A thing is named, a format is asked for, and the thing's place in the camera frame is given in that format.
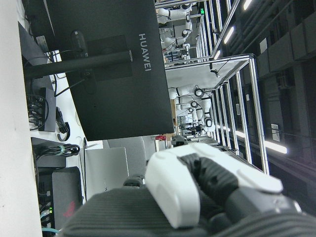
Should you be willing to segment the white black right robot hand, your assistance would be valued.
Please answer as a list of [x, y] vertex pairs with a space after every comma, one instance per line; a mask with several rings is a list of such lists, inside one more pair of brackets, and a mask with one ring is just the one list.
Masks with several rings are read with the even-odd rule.
[[96, 194], [63, 237], [313, 237], [316, 219], [282, 182], [215, 147], [154, 153], [145, 184]]

